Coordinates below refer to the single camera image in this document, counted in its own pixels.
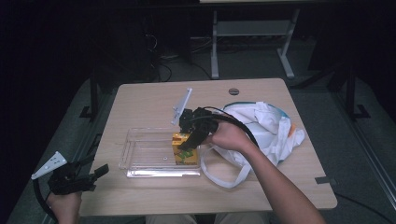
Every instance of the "transparent container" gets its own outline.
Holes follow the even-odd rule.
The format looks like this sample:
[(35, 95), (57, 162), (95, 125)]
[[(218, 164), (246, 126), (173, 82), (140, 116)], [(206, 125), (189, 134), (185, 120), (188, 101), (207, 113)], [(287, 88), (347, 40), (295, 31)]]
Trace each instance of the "transparent container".
[(199, 176), (199, 148), (177, 149), (187, 137), (175, 129), (130, 129), (119, 167), (127, 177)]

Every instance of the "bag handle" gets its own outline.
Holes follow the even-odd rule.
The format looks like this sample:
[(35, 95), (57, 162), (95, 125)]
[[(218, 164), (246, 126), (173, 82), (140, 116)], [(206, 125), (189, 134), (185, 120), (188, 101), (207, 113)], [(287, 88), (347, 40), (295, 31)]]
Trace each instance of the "bag handle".
[(235, 179), (234, 182), (224, 181), (224, 180), (221, 180), (218, 177), (215, 177), (212, 174), (210, 174), (207, 171), (207, 167), (205, 164), (205, 156), (206, 156), (206, 153), (212, 149), (213, 149), (213, 147), (211, 147), (210, 149), (207, 149), (206, 152), (201, 156), (201, 169), (207, 178), (209, 178), (211, 181), (215, 182), (216, 184), (218, 184), (226, 189), (232, 189), (232, 188), (236, 187), (237, 185), (239, 185), (240, 183), (242, 183), (243, 181), (245, 181), (245, 179), (248, 177), (248, 174), (251, 169), (251, 166), (248, 164), (246, 164), (242, 167), (241, 172), (239, 172), (239, 175)]

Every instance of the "forearm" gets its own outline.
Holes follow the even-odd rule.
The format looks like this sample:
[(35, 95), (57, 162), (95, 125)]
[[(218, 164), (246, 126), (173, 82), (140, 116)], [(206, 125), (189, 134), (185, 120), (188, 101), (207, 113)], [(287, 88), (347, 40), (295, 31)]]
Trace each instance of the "forearm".
[(325, 223), (318, 209), (256, 146), (247, 145), (242, 154), (282, 223)]

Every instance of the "white bracket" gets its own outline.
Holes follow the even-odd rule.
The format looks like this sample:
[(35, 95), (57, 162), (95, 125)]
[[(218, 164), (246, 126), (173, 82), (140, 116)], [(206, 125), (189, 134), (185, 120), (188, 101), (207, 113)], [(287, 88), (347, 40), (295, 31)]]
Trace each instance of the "white bracket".
[(173, 107), (173, 109), (174, 109), (174, 118), (171, 121), (171, 123), (173, 125), (176, 125), (177, 122), (178, 122), (178, 119), (180, 119), (180, 116), (183, 113), (184, 108), (186, 107), (186, 104), (187, 104), (187, 102), (190, 99), (191, 92), (192, 92), (192, 88), (187, 88), (187, 92), (184, 95), (184, 97), (181, 98), (180, 101), (178, 102), (178, 104)]
[(66, 159), (57, 151), (37, 172), (35, 172), (35, 174), (32, 174), (32, 179), (37, 179), (42, 175), (46, 175), (65, 164), (67, 164)]

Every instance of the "human hand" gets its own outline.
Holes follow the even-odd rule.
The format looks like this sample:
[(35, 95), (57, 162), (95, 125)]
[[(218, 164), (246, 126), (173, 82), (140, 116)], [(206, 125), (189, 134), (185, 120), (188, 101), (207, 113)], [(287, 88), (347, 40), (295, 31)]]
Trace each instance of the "human hand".
[(206, 138), (204, 144), (206, 143), (212, 143), (218, 147), (239, 152), (251, 145), (255, 146), (242, 129), (223, 120), (219, 121), (219, 127), (216, 132)]
[(59, 224), (78, 223), (81, 192), (66, 195), (56, 195), (51, 192), (47, 199), (47, 205), (55, 214)]

